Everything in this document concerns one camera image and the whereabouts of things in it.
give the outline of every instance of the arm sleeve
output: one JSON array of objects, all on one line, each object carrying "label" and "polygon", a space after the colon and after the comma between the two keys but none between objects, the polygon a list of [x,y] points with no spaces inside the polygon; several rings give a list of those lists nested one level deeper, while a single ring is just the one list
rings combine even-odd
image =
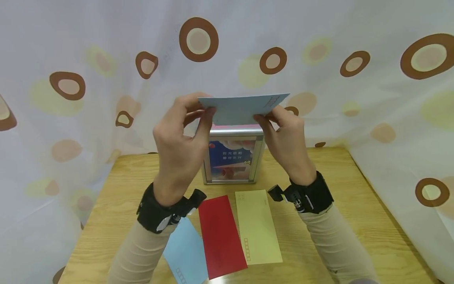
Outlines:
[{"label": "arm sleeve", "polygon": [[176,227],[170,225],[162,233],[154,234],[135,221],[112,261],[107,283],[148,284]]},{"label": "arm sleeve", "polygon": [[370,256],[334,204],[320,214],[299,216],[335,283],[378,283]]}]

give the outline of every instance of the polka dot pattern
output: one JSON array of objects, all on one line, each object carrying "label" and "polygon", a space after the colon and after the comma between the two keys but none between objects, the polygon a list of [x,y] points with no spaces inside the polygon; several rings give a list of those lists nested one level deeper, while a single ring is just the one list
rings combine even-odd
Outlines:
[{"label": "polka dot pattern", "polygon": [[112,77],[117,71],[117,63],[109,53],[97,46],[87,50],[87,62],[98,74],[104,77]]},{"label": "polka dot pattern", "polygon": [[417,183],[415,195],[422,205],[438,207],[449,199],[450,192],[441,180],[425,178]]},{"label": "polka dot pattern", "polygon": [[129,128],[133,125],[134,118],[139,114],[142,105],[130,96],[123,96],[117,102],[117,119],[115,126]]},{"label": "polka dot pattern", "polygon": [[89,189],[77,189],[70,198],[71,208],[80,220],[86,220],[94,206],[96,196]]},{"label": "polka dot pattern", "polygon": [[396,138],[396,132],[387,123],[380,123],[372,129],[370,135],[381,143],[391,143]]},{"label": "polka dot pattern", "polygon": [[421,116],[432,126],[445,131],[454,131],[454,91],[432,95],[421,106]]},{"label": "polka dot pattern", "polygon": [[158,67],[158,58],[151,53],[141,51],[136,56],[136,68],[140,77],[150,79]]},{"label": "polka dot pattern", "polygon": [[74,140],[65,139],[60,140],[52,146],[52,158],[59,162],[64,163],[70,161],[82,152],[82,146]]},{"label": "polka dot pattern", "polygon": [[260,55],[251,55],[241,62],[237,75],[240,83],[249,89],[262,87],[270,78],[260,69]]},{"label": "polka dot pattern", "polygon": [[291,97],[287,102],[287,110],[295,115],[304,116],[310,113],[317,104],[317,97],[310,92],[302,92]]},{"label": "polka dot pattern", "polygon": [[318,143],[315,144],[315,147],[316,148],[321,148],[321,147],[323,147],[325,145],[326,145],[326,142],[318,142]]},{"label": "polka dot pattern", "polygon": [[400,59],[400,69],[408,77],[423,80],[454,66],[454,36],[434,34],[410,45]]},{"label": "polka dot pattern", "polygon": [[50,74],[52,88],[67,100],[80,100],[85,95],[85,81],[79,74],[72,72],[55,72]]},{"label": "polka dot pattern", "polygon": [[85,95],[84,79],[71,72],[55,72],[49,80],[32,84],[30,102],[39,110],[57,116],[74,116],[82,109]]},{"label": "polka dot pattern", "polygon": [[66,266],[62,267],[59,271],[57,271],[57,273],[55,273],[54,277],[52,278],[52,284],[58,284],[65,268]]},{"label": "polka dot pattern", "polygon": [[370,54],[367,51],[355,51],[340,67],[340,74],[344,77],[352,77],[359,74],[370,62]]},{"label": "polka dot pattern", "polygon": [[287,53],[280,47],[273,47],[265,51],[259,65],[264,74],[272,75],[284,69],[286,63]]},{"label": "polka dot pattern", "polygon": [[43,178],[29,183],[24,190],[30,197],[56,196],[60,192],[57,182],[51,178]]},{"label": "polka dot pattern", "polygon": [[294,106],[285,107],[286,110],[291,111],[294,115],[298,116],[300,111]]},{"label": "polka dot pattern", "polygon": [[328,57],[331,47],[330,39],[322,38],[311,42],[303,50],[303,63],[311,66],[319,64]]},{"label": "polka dot pattern", "polygon": [[199,17],[190,18],[182,25],[179,41],[184,56],[194,62],[210,60],[219,46],[214,26]]},{"label": "polka dot pattern", "polygon": [[342,105],[342,113],[348,117],[357,116],[360,113],[360,105],[354,101],[346,102]]},{"label": "polka dot pattern", "polygon": [[0,95],[0,131],[10,130],[17,125],[16,117]]}]

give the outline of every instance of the yellow envelope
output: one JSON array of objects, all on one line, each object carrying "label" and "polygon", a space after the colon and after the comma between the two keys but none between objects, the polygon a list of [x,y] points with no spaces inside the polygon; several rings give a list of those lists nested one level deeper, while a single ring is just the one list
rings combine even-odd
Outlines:
[{"label": "yellow envelope", "polygon": [[238,191],[235,197],[247,265],[282,262],[266,191]]}]

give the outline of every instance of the white curtain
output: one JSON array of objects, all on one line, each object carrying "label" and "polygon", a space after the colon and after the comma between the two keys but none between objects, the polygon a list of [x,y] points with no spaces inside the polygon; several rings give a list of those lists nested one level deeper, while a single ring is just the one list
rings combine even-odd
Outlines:
[{"label": "white curtain", "polygon": [[203,91],[290,92],[307,144],[347,147],[453,283],[452,15],[451,0],[3,1],[0,282],[58,281],[115,159],[155,152],[173,99]]}]

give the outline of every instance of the silver frame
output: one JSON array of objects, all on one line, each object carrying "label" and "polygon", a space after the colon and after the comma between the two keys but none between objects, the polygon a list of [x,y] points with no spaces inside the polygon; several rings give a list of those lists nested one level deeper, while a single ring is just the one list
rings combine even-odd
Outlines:
[{"label": "silver frame", "polygon": [[265,148],[265,140],[263,130],[260,126],[250,129],[212,129],[210,131],[210,141],[219,140],[235,140],[245,141],[254,140],[254,154],[252,155],[251,172],[249,179],[227,179],[227,180],[212,180],[210,154],[207,150],[207,155],[203,160],[202,177],[204,184],[254,184],[257,182],[258,170],[260,161],[262,160],[263,150]]}]

